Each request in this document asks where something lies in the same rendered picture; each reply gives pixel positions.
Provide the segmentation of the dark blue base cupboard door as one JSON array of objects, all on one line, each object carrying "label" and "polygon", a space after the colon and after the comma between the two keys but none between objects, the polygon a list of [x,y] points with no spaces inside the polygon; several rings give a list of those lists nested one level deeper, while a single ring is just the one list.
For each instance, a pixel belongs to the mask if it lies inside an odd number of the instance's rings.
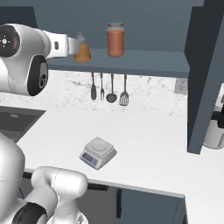
[{"label": "dark blue base cupboard door", "polygon": [[122,215],[115,224],[188,224],[185,200],[122,189]]}]

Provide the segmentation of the amber honey bottle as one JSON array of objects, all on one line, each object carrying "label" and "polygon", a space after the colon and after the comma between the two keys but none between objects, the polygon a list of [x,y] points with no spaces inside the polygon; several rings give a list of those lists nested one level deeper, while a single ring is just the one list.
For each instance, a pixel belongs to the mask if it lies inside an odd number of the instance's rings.
[{"label": "amber honey bottle", "polygon": [[91,60],[91,52],[86,43],[86,38],[81,32],[78,33],[77,40],[80,42],[80,50],[73,56],[73,59],[78,63],[89,62]]}]

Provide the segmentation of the grey sink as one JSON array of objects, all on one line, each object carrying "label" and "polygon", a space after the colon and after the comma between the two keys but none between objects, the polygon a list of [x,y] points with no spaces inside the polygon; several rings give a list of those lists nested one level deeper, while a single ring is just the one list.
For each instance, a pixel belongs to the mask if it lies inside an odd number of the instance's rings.
[{"label": "grey sink", "polygon": [[0,132],[17,143],[44,113],[38,109],[0,106]]}]

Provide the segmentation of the black hanging ladle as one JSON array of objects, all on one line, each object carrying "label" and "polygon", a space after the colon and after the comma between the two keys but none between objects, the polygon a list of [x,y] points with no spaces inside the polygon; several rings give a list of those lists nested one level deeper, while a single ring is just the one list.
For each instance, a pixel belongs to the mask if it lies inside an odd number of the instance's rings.
[{"label": "black hanging ladle", "polygon": [[114,75],[111,74],[111,92],[107,94],[106,100],[107,102],[113,103],[117,99],[116,94],[114,93]]}]

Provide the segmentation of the grey round appliance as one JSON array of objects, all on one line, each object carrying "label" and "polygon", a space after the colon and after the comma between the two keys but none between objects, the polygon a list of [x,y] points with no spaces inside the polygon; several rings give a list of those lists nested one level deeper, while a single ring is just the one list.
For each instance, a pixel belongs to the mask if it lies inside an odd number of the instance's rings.
[{"label": "grey round appliance", "polygon": [[215,150],[224,147],[224,95],[219,97],[219,100],[214,107],[203,143],[207,148]]}]

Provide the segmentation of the dark blue cabinet door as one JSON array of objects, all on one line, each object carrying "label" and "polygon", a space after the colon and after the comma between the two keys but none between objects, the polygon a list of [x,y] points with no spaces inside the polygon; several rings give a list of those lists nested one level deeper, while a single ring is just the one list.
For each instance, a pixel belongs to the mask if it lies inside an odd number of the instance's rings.
[{"label": "dark blue cabinet door", "polygon": [[185,43],[190,72],[187,100],[187,151],[200,154],[224,83],[224,0],[194,6]]}]

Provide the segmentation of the grey dishwasher front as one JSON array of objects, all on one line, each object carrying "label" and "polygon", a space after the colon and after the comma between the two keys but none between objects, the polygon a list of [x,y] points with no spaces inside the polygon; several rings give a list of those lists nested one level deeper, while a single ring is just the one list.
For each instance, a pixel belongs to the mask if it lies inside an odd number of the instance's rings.
[{"label": "grey dishwasher front", "polygon": [[107,191],[88,190],[77,199],[79,209],[87,217],[89,224],[116,223],[116,193],[113,186]]}]

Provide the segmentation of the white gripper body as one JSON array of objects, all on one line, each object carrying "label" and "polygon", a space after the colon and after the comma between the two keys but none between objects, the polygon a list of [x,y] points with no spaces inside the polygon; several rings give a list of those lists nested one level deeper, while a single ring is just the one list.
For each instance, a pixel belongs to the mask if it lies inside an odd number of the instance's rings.
[{"label": "white gripper body", "polygon": [[68,52],[70,55],[76,54],[80,51],[80,41],[75,38],[68,39]]}]

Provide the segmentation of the orange glass jar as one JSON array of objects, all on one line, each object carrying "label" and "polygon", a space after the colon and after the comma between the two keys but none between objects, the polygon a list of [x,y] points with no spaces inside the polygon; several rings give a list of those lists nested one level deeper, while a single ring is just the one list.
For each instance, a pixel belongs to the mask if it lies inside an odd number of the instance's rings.
[{"label": "orange glass jar", "polygon": [[107,28],[108,56],[118,58],[124,54],[124,28],[123,23],[112,22]]}]

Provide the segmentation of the hanging metal fork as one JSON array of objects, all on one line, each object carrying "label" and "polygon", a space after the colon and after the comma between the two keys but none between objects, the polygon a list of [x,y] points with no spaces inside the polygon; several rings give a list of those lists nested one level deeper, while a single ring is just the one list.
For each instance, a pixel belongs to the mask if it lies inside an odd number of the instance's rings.
[{"label": "hanging metal fork", "polygon": [[103,73],[100,73],[101,77],[101,101],[104,99],[104,89],[103,89]]}]

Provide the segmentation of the dark blue wall cabinet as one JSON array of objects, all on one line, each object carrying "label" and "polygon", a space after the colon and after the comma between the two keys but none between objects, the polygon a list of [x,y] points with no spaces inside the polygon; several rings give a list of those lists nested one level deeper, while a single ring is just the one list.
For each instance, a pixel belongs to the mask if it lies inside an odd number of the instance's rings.
[{"label": "dark blue wall cabinet", "polygon": [[[91,51],[88,63],[69,56],[50,59],[52,70],[187,77],[184,54],[191,12],[204,0],[0,0],[19,11],[29,6],[28,22],[42,30],[75,37],[82,32]],[[122,22],[125,51],[107,55],[108,23]]]}]

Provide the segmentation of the grey wall socket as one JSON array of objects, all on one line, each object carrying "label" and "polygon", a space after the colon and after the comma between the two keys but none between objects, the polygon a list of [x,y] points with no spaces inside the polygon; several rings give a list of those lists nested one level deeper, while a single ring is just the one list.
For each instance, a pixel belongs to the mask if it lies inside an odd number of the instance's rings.
[{"label": "grey wall socket", "polygon": [[187,93],[187,79],[176,79],[174,93],[182,95],[185,95]]}]

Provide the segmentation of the black hanging spoon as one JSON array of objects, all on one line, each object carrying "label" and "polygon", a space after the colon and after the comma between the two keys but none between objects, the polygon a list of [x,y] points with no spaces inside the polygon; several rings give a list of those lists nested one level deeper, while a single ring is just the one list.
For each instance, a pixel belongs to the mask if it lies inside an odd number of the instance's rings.
[{"label": "black hanging spoon", "polygon": [[91,75],[92,75],[91,99],[94,101],[96,100],[95,77],[94,77],[94,73],[91,73]]}]

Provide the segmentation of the hanging slotted spatula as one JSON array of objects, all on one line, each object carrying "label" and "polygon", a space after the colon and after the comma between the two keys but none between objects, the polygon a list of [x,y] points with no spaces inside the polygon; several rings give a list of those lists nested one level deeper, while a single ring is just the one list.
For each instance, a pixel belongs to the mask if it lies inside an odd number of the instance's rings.
[{"label": "hanging slotted spatula", "polygon": [[120,106],[128,106],[129,104],[129,94],[126,90],[126,83],[127,82],[127,74],[124,75],[124,90],[120,94],[120,99],[119,99],[119,105]]}]

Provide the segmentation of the white digital scale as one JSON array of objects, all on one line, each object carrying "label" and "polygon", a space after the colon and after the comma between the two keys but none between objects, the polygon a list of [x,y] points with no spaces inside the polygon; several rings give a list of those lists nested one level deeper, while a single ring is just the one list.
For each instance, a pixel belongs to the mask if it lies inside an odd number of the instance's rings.
[{"label": "white digital scale", "polygon": [[85,145],[80,159],[92,168],[100,170],[116,153],[113,144],[97,136]]}]

